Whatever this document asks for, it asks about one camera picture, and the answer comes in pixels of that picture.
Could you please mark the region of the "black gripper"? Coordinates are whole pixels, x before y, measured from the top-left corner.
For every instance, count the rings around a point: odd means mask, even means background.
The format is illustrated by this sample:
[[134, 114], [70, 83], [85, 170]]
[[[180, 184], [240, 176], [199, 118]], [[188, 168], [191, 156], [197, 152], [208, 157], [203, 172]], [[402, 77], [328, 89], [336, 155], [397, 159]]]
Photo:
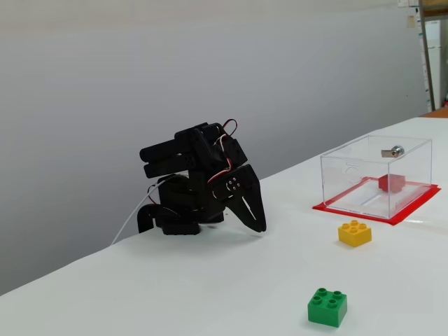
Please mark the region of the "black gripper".
[[210, 182], [212, 195], [219, 201], [227, 200], [227, 207], [249, 229], [267, 229], [260, 182], [249, 164], [238, 167]]

